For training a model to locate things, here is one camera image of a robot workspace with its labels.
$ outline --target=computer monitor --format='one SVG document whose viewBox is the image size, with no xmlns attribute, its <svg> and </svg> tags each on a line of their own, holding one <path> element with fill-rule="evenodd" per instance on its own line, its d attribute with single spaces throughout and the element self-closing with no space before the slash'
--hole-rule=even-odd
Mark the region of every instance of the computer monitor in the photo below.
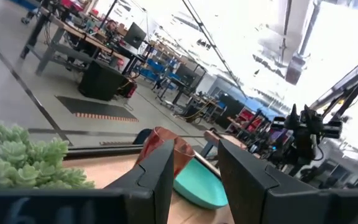
<svg viewBox="0 0 358 224">
<path fill-rule="evenodd" d="M 194 82 L 194 79 L 197 77 L 197 74 L 185 65 L 180 65 L 175 74 L 180 77 L 180 81 L 182 81 L 187 86 L 190 86 Z"/>
<path fill-rule="evenodd" d="M 136 24 L 132 23 L 128 33 L 124 37 L 124 41 L 134 48 L 138 49 L 146 38 L 146 33 Z"/>
</svg>

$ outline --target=gray floor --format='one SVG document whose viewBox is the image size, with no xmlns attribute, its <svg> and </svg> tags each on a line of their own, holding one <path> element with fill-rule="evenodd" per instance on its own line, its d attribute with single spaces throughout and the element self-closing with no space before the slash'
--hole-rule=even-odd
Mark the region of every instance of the gray floor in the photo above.
<svg viewBox="0 0 358 224">
<path fill-rule="evenodd" d="M 151 84 L 139 80 L 136 93 L 128 104 L 133 108 L 131 113 L 139 120 L 137 123 L 110 121 L 103 119 L 77 118 L 73 116 L 55 96 L 68 96 L 84 99 L 76 90 L 75 74 L 67 71 L 61 65 L 50 63 L 43 75 L 35 75 L 38 60 L 29 54 L 23 61 L 19 54 L 28 38 L 35 21 L 25 26 L 20 18 L 26 10 L 6 0 L 0 0 L 0 53 L 6 58 L 8 64 L 23 79 L 25 84 L 34 93 L 42 106 L 51 115 L 62 130 L 75 131 L 104 131 L 110 133 L 128 133 L 128 137 L 120 136 L 89 136 L 68 135 L 75 146 L 90 146 L 102 141 L 131 141 L 130 134 L 138 133 L 143 128 L 163 126 L 179 135 L 202 136 L 203 131 L 191 124 L 172 116 L 172 112 L 155 99 L 151 91 Z M 45 46 L 44 32 L 40 34 L 37 49 L 43 50 Z M 175 94 L 167 95 L 172 99 Z M 123 106 L 121 101 L 112 101 L 112 105 Z M 16 82 L 7 66 L 0 59 L 0 121 L 7 124 L 17 123 L 25 128 L 52 129 L 39 109 L 26 95 L 22 87 Z M 201 123 L 207 128 L 210 124 Z M 33 134 L 34 139 L 48 140 L 55 134 Z M 186 138 L 191 145 L 203 146 L 203 138 Z"/>
</svg>

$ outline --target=teal plate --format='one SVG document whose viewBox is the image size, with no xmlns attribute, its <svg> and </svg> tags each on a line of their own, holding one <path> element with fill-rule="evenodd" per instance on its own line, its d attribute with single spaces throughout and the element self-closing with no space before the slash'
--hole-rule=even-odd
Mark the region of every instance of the teal plate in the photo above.
<svg viewBox="0 0 358 224">
<path fill-rule="evenodd" d="M 192 159 L 176 177 L 173 188 L 203 208 L 218 209 L 227 205 L 222 182 L 196 159 Z"/>
</svg>

